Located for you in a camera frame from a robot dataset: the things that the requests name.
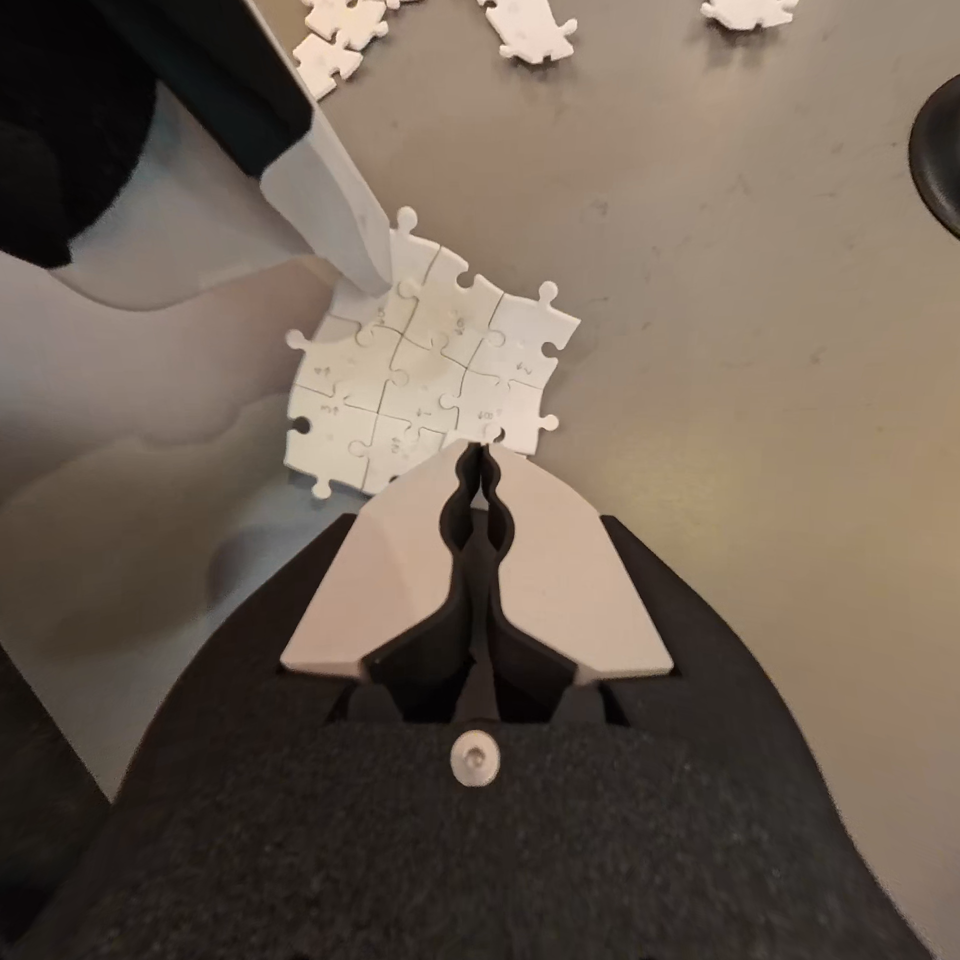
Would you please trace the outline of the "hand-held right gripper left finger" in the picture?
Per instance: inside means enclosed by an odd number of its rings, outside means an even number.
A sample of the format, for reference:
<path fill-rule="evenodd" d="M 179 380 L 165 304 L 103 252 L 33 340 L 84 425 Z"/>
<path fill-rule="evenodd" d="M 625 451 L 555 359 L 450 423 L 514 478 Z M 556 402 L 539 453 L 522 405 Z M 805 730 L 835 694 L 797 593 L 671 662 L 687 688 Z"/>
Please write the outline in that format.
<path fill-rule="evenodd" d="M 384 690 L 412 722 L 452 717 L 474 664 L 464 552 L 481 446 L 456 440 L 356 514 L 283 650 L 289 672 Z"/>

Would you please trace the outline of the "black round desk grommet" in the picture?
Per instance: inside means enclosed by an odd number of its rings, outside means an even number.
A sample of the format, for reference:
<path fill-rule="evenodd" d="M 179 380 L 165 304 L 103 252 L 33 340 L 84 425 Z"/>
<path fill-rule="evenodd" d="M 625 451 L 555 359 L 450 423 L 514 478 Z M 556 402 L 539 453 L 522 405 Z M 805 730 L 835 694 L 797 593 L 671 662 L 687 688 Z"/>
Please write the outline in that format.
<path fill-rule="evenodd" d="M 911 179 L 924 206 L 959 238 L 959 76 L 934 90 L 911 127 Z"/>

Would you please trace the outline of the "scattered loose puzzle pieces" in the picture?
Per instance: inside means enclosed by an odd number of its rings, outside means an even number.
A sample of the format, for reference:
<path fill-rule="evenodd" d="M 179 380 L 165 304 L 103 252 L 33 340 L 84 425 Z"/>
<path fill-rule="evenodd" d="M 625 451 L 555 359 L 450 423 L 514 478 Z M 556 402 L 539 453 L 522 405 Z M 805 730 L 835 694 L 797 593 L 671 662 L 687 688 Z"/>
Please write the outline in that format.
<path fill-rule="evenodd" d="M 431 19 L 405 12 L 419 2 L 302 2 L 304 35 L 292 58 L 309 94 L 321 101 L 354 77 L 368 50 L 379 43 L 391 51 L 414 26 L 431 24 L 435 45 L 449 60 L 468 41 L 487 41 L 489 51 L 513 64 L 540 68 L 571 58 L 579 23 L 571 2 L 434 2 L 442 9 Z"/>

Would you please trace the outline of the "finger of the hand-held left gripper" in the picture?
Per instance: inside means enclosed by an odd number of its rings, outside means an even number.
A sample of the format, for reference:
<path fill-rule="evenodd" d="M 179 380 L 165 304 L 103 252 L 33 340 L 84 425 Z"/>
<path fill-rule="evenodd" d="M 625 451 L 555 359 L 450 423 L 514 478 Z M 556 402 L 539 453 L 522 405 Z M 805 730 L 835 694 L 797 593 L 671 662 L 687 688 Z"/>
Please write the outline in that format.
<path fill-rule="evenodd" d="M 260 186 L 311 251 L 363 293 L 392 288 L 391 221 L 321 111 L 265 169 Z"/>

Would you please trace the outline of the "joined white puzzle section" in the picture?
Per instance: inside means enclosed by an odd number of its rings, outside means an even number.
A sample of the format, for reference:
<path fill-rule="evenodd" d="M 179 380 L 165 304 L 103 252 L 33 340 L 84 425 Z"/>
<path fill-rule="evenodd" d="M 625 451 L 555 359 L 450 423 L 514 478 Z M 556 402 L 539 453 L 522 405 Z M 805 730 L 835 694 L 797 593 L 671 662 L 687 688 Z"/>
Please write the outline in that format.
<path fill-rule="evenodd" d="M 339 280 L 316 331 L 292 329 L 284 467 L 311 483 L 375 496 L 456 441 L 499 442 L 522 457 L 559 427 L 546 387 L 581 319 L 559 289 L 505 292 L 417 234 L 413 207 L 390 230 L 393 285 L 377 296 Z"/>

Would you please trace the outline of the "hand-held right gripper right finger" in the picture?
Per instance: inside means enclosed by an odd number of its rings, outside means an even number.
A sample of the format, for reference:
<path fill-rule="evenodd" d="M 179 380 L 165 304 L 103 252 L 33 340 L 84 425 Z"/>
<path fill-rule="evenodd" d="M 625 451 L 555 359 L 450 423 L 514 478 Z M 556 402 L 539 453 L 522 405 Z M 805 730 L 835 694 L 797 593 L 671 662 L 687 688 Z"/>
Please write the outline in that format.
<path fill-rule="evenodd" d="M 501 717 L 547 722 L 570 690 L 668 676 L 674 659 L 599 511 L 501 443 L 484 447 L 481 482 Z"/>

